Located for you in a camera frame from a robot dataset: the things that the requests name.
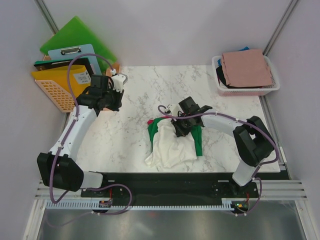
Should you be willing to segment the white printed t shirt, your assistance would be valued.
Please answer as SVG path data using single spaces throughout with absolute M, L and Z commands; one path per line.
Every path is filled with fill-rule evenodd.
M 148 133 L 152 142 L 152 152 L 144 161 L 147 166 L 161 165 L 170 169 L 197 159 L 195 140 L 191 133 L 177 137 L 174 126 L 166 121 L 149 125 Z

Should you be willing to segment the green t shirt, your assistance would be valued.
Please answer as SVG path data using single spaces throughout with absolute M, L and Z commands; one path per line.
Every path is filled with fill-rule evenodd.
M 158 117 L 151 120 L 154 120 L 152 124 L 148 125 L 147 130 L 149 134 L 149 139 L 151 143 L 151 150 L 153 150 L 153 140 L 155 134 L 158 132 L 158 123 L 168 117 Z M 197 157 L 201 157 L 203 155 L 202 149 L 202 129 L 200 126 L 194 126 L 191 130 L 191 135 L 194 139 L 195 152 Z

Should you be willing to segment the red t shirt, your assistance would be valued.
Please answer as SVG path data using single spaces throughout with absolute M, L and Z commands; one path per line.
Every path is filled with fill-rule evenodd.
M 153 120 L 153 119 L 150 119 L 150 120 L 147 121 L 147 124 L 150 125 L 150 124 L 152 124 L 153 122 L 154 122 L 154 120 Z

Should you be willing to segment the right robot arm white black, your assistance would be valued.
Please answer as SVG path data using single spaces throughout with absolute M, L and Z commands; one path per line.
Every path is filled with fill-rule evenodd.
M 232 175 L 229 191 L 235 197 L 247 191 L 247 184 L 255 177 L 262 163 L 276 150 L 276 144 L 258 116 L 246 120 L 219 113 L 213 107 L 200 107 L 192 97 L 178 103 L 181 111 L 171 123 L 177 137 L 185 137 L 193 127 L 215 129 L 234 138 L 239 164 Z

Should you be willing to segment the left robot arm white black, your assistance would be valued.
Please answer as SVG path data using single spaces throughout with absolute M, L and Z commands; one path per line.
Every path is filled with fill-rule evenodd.
M 101 173 L 84 171 L 76 161 L 84 137 L 99 113 L 104 109 L 120 110 L 127 81 L 128 77 L 122 73 L 111 77 L 92 75 L 90 86 L 76 98 L 77 104 L 58 141 L 49 152 L 37 157 L 45 186 L 70 192 L 92 188 L 99 197 L 109 193 L 110 185 Z

